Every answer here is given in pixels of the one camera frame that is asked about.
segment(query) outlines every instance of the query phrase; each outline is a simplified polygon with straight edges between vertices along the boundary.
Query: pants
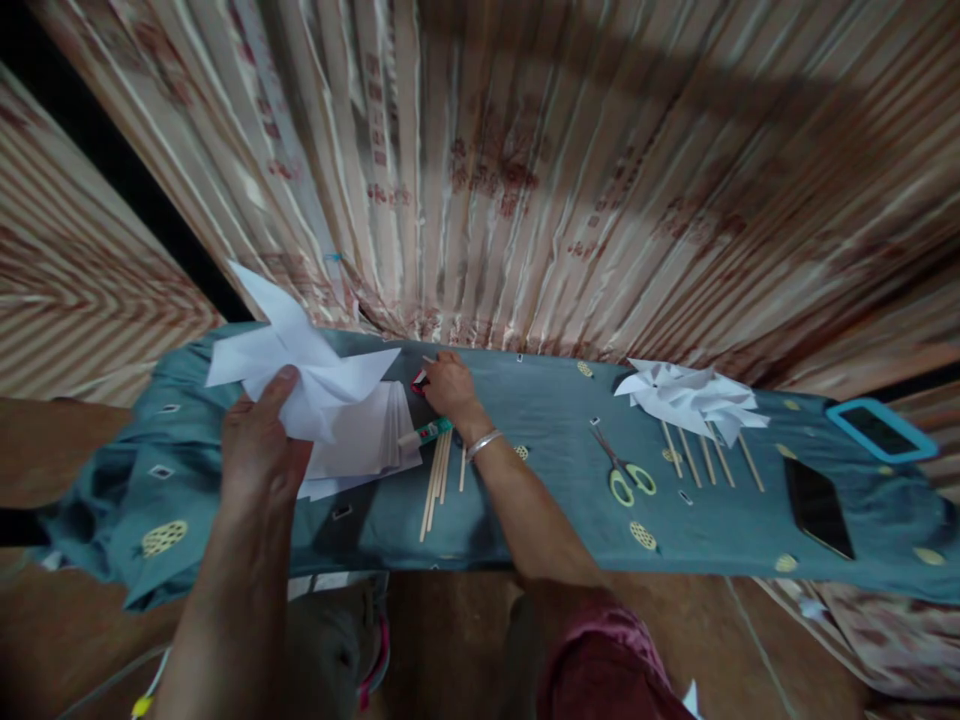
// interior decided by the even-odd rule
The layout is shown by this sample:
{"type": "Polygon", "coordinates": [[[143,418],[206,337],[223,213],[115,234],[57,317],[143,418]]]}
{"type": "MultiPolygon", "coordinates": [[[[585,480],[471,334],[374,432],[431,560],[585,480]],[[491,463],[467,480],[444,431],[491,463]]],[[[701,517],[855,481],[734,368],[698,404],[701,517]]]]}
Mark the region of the pants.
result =
{"type": "MultiPolygon", "coordinates": [[[[352,720],[358,688],[380,656],[375,588],[361,582],[301,595],[287,608],[282,716],[352,720]]],[[[498,720],[534,720],[543,643],[526,596],[510,610],[498,720]]]]}

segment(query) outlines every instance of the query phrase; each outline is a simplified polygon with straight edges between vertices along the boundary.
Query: white paper pinwheel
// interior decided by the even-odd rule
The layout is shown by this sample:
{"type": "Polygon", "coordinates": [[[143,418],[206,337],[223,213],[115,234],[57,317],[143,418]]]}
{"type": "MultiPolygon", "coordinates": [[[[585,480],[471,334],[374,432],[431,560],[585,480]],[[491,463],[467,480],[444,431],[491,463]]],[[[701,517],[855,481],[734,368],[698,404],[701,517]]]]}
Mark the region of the white paper pinwheel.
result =
{"type": "Polygon", "coordinates": [[[336,408],[365,400],[400,349],[341,358],[296,300],[237,263],[230,267],[270,325],[214,343],[207,387],[239,380],[259,400],[280,368],[295,365],[300,381],[280,411],[280,421],[292,438],[333,442],[336,408]]]}
{"type": "Polygon", "coordinates": [[[727,447],[733,447],[740,428],[770,423],[770,418],[750,412],[757,407],[753,390],[713,368],[693,370],[633,359],[630,364],[636,374],[621,382],[614,395],[629,395],[631,406],[639,405],[655,418],[708,438],[713,433],[707,422],[712,422],[727,447]]]}

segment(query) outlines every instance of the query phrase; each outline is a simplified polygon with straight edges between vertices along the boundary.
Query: bracelet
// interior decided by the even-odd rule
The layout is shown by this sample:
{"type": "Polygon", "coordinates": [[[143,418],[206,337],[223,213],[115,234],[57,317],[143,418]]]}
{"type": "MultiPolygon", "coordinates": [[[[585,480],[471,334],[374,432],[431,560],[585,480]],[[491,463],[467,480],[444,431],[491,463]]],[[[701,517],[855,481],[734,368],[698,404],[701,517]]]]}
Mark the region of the bracelet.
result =
{"type": "Polygon", "coordinates": [[[499,430],[494,430],[492,433],[488,435],[484,435],[482,438],[477,440],[473,444],[473,446],[469,450],[467,450],[467,462],[473,462],[474,456],[476,456],[478,452],[483,450],[487,445],[492,443],[498,437],[503,437],[503,433],[500,432],[499,430]]]}

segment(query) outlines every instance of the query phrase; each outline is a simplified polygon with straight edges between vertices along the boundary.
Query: stack of paper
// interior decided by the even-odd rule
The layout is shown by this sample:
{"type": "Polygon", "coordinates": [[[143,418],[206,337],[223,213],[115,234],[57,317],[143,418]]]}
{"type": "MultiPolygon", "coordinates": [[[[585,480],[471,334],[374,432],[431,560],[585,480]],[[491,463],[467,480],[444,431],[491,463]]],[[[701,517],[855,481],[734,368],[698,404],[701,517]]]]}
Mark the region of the stack of paper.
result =
{"type": "Polygon", "coordinates": [[[259,400],[280,368],[297,367],[280,422],[290,437],[314,442],[300,496],[326,497],[419,465],[419,447],[401,453],[398,444],[414,432],[404,388],[381,382],[400,349],[341,358],[290,295],[230,266],[270,325],[214,343],[207,387],[240,381],[259,400]]]}
{"type": "Polygon", "coordinates": [[[419,447],[401,452],[399,439],[414,432],[403,384],[382,382],[356,405],[337,408],[332,442],[314,443],[298,497],[319,500],[420,465],[419,447]]]}
{"type": "Polygon", "coordinates": [[[742,427],[767,427],[770,418],[750,412],[757,407],[753,390],[743,383],[714,372],[693,370],[673,363],[633,360],[637,369],[614,395],[630,395],[630,405],[639,405],[655,418],[684,430],[713,437],[707,426],[714,423],[727,447],[733,447],[742,427]]]}

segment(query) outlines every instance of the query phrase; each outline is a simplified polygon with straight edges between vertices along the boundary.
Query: black phone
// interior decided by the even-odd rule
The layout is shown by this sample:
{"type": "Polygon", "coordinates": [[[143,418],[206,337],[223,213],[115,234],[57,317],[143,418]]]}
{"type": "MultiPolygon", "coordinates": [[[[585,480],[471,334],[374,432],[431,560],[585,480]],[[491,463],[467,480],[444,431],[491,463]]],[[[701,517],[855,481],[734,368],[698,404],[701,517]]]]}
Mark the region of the black phone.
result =
{"type": "Polygon", "coordinates": [[[830,478],[802,462],[785,458],[793,521],[824,547],[847,560],[856,559],[837,488],[830,478]]]}

